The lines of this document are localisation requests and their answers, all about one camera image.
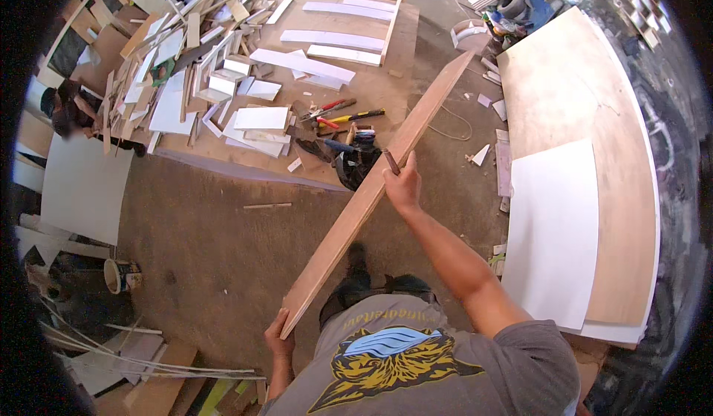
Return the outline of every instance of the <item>concrete floor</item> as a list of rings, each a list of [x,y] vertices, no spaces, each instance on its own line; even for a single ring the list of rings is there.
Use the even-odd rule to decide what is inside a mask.
[[[441,68],[458,53],[450,27],[465,15],[453,0],[408,0],[421,9],[416,43],[413,107]],[[470,65],[483,73],[478,62]],[[466,71],[444,105],[468,119],[473,137],[457,141],[428,130],[416,146],[423,177],[423,208],[480,255],[505,242],[508,217],[496,191],[495,128],[506,129],[492,109],[478,104],[502,91]],[[466,100],[464,93],[475,93]],[[443,109],[432,125],[451,135],[465,126]],[[491,145],[482,167],[466,164],[464,154]],[[126,185],[118,252],[138,261],[145,283],[133,294],[143,324],[194,343],[206,363],[256,367],[269,373],[270,354],[263,330],[351,194],[293,184],[236,180],[160,157],[135,158]],[[244,210],[246,204],[291,202],[281,209]],[[367,245],[373,284],[384,274],[413,273],[432,285],[450,324],[470,329],[459,304],[445,289],[428,259],[382,199],[358,239]],[[317,315],[344,274],[342,260],[296,329],[294,366],[312,358],[319,329]]]

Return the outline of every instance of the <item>person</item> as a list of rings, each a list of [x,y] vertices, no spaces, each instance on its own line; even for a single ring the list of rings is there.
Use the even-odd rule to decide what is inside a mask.
[[[103,140],[101,134],[104,121],[97,114],[101,101],[86,91],[81,90],[81,83],[66,79],[57,89],[47,88],[40,98],[40,109],[52,121],[54,131],[63,140],[76,135],[84,135]],[[124,150],[133,149],[136,156],[146,154],[144,144],[111,138],[111,143]]]
[[[553,321],[534,321],[486,261],[419,206],[416,156],[383,173],[391,203],[478,333],[455,331],[428,285],[412,275],[371,289],[364,247],[320,314],[315,356],[295,379],[289,311],[264,332],[273,369],[263,415],[574,414],[580,379]]]

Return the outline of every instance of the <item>paint can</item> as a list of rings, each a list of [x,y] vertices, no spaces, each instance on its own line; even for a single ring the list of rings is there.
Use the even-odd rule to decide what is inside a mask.
[[[141,268],[136,263],[112,259],[104,261],[104,281],[112,294],[137,289],[142,280]]]

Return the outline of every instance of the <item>shoe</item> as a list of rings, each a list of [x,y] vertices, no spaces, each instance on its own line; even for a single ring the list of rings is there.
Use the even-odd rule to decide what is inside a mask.
[[[346,250],[346,259],[349,261],[347,274],[353,271],[367,271],[367,248],[362,243],[352,243]]]
[[[144,145],[144,144],[135,145],[134,153],[136,153],[137,157],[143,158],[144,155],[146,155],[146,145]]]

